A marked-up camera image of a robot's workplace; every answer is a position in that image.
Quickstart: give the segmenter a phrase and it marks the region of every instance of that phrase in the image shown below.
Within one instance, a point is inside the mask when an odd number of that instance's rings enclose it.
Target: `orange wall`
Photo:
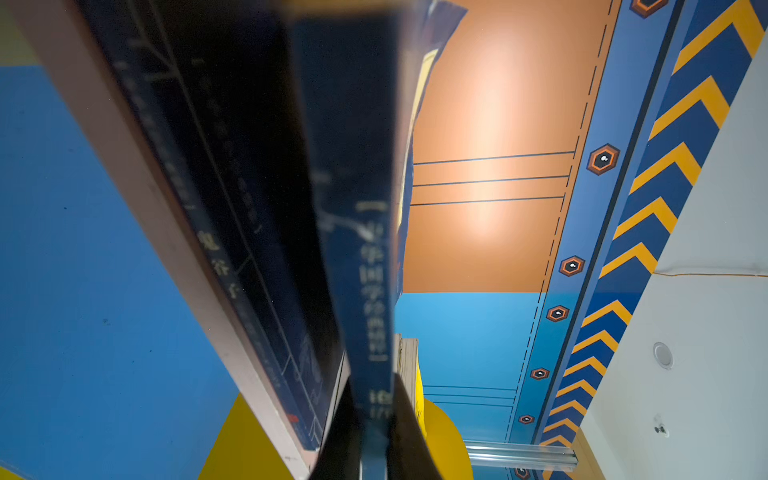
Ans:
[[[415,126],[404,291],[538,293],[620,2],[457,3]]]

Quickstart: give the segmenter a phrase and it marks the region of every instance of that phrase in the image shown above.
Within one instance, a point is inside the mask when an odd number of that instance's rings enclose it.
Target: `chevron stripe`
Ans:
[[[717,86],[715,79],[710,75],[656,120],[648,140],[658,135],[664,128],[669,127],[673,121],[677,120],[699,101],[710,112],[718,128],[722,128],[725,118],[728,116],[730,105],[728,105],[723,96],[723,92],[720,91],[720,87]]]
[[[568,441],[568,440],[567,440],[567,439],[566,439],[566,438],[565,438],[563,435],[558,435],[558,436],[556,436],[556,437],[552,437],[552,438],[551,438],[551,439],[549,439],[549,440],[544,440],[544,441],[543,441],[542,443],[540,443],[539,445],[552,445],[552,444],[553,444],[553,443],[555,443],[555,442],[560,442],[560,443],[562,443],[563,445],[567,446],[568,448],[570,448],[570,447],[571,447],[571,443],[570,443],[570,442],[569,442],[569,441]]]
[[[638,243],[634,247],[630,248],[626,252],[622,253],[610,263],[606,263],[603,270],[600,272],[600,278],[608,275],[610,272],[616,270],[618,267],[624,265],[626,262],[637,258],[649,272],[653,273],[658,265],[658,260],[654,258],[648,248],[642,243]]]
[[[715,18],[714,22],[710,23],[696,38],[680,50],[680,55],[677,57],[677,63],[672,74],[680,70],[683,65],[688,63],[731,25],[736,28],[750,56],[755,58],[765,32],[750,0],[736,0],[725,12]]]
[[[579,380],[573,385],[569,385],[564,389],[558,390],[558,394],[556,396],[563,396],[578,389],[583,389],[586,393],[589,394],[589,396],[592,396],[592,397],[594,397],[594,394],[598,392],[592,385],[587,383],[586,380]]]
[[[650,217],[651,215],[656,215],[656,218],[659,219],[661,224],[664,225],[664,228],[666,228],[667,232],[669,233],[672,233],[674,226],[677,225],[677,217],[674,216],[672,210],[669,208],[669,205],[667,205],[667,202],[665,202],[663,198],[658,197],[656,200],[650,202],[648,205],[643,207],[642,210],[627,218],[621,225],[619,225],[616,228],[614,240],[624,235],[632,227],[636,226],[638,223]]]
[[[555,413],[560,413],[563,410],[567,410],[567,409],[574,409],[577,412],[581,413],[582,415],[587,415],[587,409],[584,408],[583,405],[577,402],[576,400],[571,400],[568,403],[564,403],[563,405],[560,405],[556,409],[552,409],[549,412],[549,415],[554,415]]]
[[[610,312],[613,312],[616,315],[618,315],[618,317],[627,325],[629,325],[630,320],[632,320],[632,314],[629,313],[629,310],[627,310],[627,308],[624,305],[622,305],[620,301],[614,300],[613,302],[599,309],[595,313],[592,313],[590,316],[587,316],[584,319],[584,322],[581,324],[581,326],[587,326],[590,323],[594,322],[595,320],[606,316]]]
[[[699,179],[699,174],[701,173],[701,166],[688,149],[688,146],[683,142],[673,148],[670,153],[660,158],[658,162],[651,165],[642,174],[637,175],[629,193],[635,192],[638,188],[648,183],[651,178],[656,177],[672,164],[677,164],[677,167],[680,168],[680,171],[683,172],[683,175],[685,175],[691,185],[696,184],[696,180]]]
[[[597,342],[599,342],[601,340],[602,340],[603,343],[608,345],[609,349],[611,349],[614,353],[616,353],[616,349],[619,347],[619,342],[614,340],[614,337],[612,337],[611,334],[609,334],[605,330],[603,330],[600,333],[595,333],[593,336],[589,337],[584,342],[577,343],[574,346],[573,353],[576,353],[576,352],[578,352],[581,349],[587,348],[588,346],[592,345],[593,343],[597,343]]]
[[[568,369],[565,370],[565,374],[563,374],[563,376],[569,376],[573,372],[578,372],[579,370],[587,366],[591,366],[592,368],[597,370],[598,373],[601,374],[602,376],[605,376],[605,373],[607,372],[606,366],[600,363],[600,360],[591,356],[583,362],[579,362],[572,367],[568,367]]]
[[[571,480],[573,480],[573,477],[571,477],[571,474],[567,472],[558,472],[558,473],[565,475],[567,478],[570,478]],[[553,474],[552,471],[547,470],[546,472],[543,472],[541,476],[544,478],[544,480],[550,480],[552,478],[552,474]]]
[[[549,432],[550,430],[554,430],[557,427],[561,427],[563,425],[567,426],[574,432],[578,432],[578,425],[573,423],[570,419],[561,420],[560,422],[553,423],[552,425],[548,425],[547,428],[544,429],[544,431]]]

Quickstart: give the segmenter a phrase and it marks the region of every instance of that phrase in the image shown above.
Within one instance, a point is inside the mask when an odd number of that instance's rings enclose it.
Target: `blue wall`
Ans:
[[[197,478],[237,396],[40,67],[0,68],[0,465]]]
[[[506,442],[538,293],[404,293],[396,331],[419,339],[424,395],[468,440]]]

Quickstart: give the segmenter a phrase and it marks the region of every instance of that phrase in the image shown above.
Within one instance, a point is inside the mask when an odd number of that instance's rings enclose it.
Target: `ceiling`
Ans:
[[[657,273],[768,275],[765,43]],[[768,477],[767,293],[764,277],[652,276],[582,424],[606,478]],[[671,370],[656,364],[656,342],[671,348]]]

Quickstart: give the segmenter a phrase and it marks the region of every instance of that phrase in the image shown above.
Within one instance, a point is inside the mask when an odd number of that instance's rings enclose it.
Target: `yellow and blue chevron pattern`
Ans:
[[[578,332],[542,445],[571,446],[768,24],[768,0],[699,1]],[[568,478],[544,472],[546,480]]]

